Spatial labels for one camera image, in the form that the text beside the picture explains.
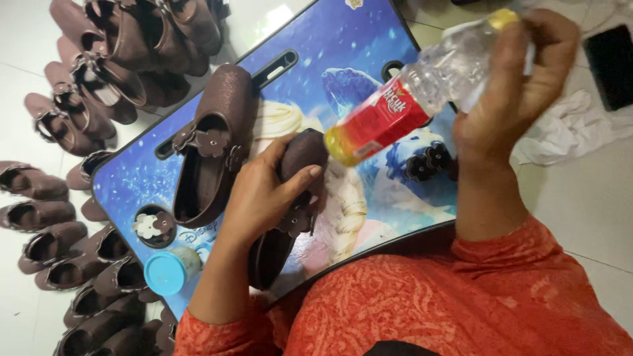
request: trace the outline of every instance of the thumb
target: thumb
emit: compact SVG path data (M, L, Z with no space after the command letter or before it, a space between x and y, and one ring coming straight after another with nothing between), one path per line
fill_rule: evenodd
M321 174L321 166L309 165L302 168L297 174L290 178L286 183L283 183L277 188L282 195L282 199L285 201L292 201L299 196L314 178Z

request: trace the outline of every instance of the bottle cap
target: bottle cap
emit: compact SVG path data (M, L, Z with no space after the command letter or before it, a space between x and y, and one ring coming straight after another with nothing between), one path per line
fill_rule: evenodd
M488 23L490 23L490 26L498 31L501 31L509 24L518 21L519 17L517 13L509 9L497 10L488 18Z
M178 293L187 282L185 264L171 252L152 255L143 272L149 289L162 296Z

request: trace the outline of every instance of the black smartphone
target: black smartphone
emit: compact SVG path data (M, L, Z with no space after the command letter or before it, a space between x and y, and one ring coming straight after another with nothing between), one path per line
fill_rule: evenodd
M633 42L626 25L588 38L584 47L605 109L633 104Z

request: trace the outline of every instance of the hand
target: hand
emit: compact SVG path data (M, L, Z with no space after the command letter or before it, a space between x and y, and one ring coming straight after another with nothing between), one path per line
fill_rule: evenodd
M537 54L531 77L524 77L529 34ZM492 54L486 93L453 125L460 165L508 164L516 142L562 93L579 39L578 26L550 10L532 11L523 23L504 30Z
M280 183L277 164L287 144L296 136L289 134L274 140L253 161L242 166L224 211L218 241L250 248L260 235L279 223L292 201L321 173L321 167L310 165L286 183Z

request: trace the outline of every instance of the sleeve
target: sleeve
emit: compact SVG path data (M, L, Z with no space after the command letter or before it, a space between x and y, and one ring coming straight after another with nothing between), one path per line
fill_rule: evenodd
M280 355L270 320L253 307L242 320L211 325L185 310L176 331L174 356Z
M505 236L477 242L458 236L452 250L462 262L457 268L477 265L484 270L531 265L563 253L549 229L531 215L522 227Z

